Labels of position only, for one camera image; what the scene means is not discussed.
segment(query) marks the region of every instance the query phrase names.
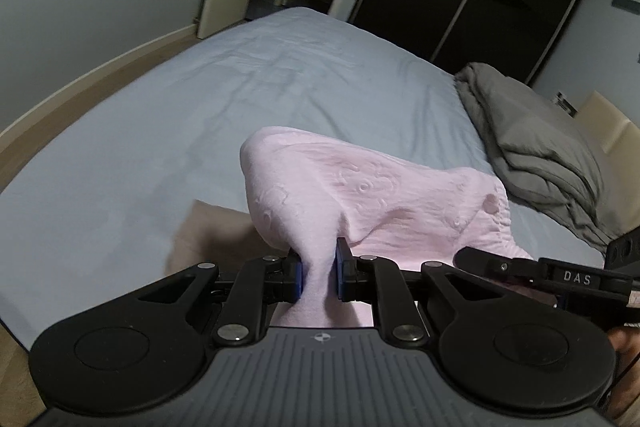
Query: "headboard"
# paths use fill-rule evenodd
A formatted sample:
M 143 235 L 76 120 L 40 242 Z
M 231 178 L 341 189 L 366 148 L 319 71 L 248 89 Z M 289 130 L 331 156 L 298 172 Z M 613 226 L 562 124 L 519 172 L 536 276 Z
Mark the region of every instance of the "headboard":
M 640 226 L 640 129 L 597 91 L 578 110 L 575 120 L 609 157 L 620 181 L 626 229 Z

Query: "light blue bedsheet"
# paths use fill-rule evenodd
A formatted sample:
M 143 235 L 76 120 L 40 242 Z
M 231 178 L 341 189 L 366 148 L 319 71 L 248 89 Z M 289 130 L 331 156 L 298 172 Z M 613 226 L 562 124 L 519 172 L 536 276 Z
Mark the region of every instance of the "light blue bedsheet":
M 492 172 L 449 74 L 354 26 L 285 10 L 147 73 L 20 172 L 0 194 L 2 320 L 30 347 L 56 321 L 162 277 L 194 199 L 246 210 L 239 149 L 267 125 Z M 512 219 L 534 257 L 602 264 L 549 217 L 514 204 Z

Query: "gray comforter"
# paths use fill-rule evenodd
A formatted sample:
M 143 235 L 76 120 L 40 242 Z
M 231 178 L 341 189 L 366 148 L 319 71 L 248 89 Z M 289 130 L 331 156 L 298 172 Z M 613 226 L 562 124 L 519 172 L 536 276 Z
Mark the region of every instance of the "gray comforter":
M 456 87 L 508 192 L 600 251 L 622 233 L 608 160 L 573 118 L 487 64 L 469 64 Z

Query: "wall outlet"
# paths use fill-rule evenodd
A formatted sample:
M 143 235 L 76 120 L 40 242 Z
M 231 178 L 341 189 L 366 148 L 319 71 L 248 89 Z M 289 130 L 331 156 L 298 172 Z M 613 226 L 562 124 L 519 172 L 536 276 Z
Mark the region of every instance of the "wall outlet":
M 556 93 L 551 102 L 555 103 L 572 118 L 578 112 L 577 109 L 569 103 L 569 101 L 564 97 L 564 94 L 562 94 L 560 91 Z

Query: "pink fabric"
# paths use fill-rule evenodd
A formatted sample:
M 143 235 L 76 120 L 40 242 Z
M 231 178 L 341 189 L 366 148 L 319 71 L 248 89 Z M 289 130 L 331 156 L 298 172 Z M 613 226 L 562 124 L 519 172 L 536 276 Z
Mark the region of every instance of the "pink fabric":
M 529 257 L 511 237 L 502 183 L 475 169 L 438 171 L 286 127 L 251 136 L 240 163 L 258 233 L 272 247 L 294 248 L 305 267 L 302 297 L 278 309 L 277 325 L 372 324 L 368 305 L 337 299 L 336 237 L 347 238 L 354 255 L 388 257 L 408 270 L 452 264 L 467 246 Z

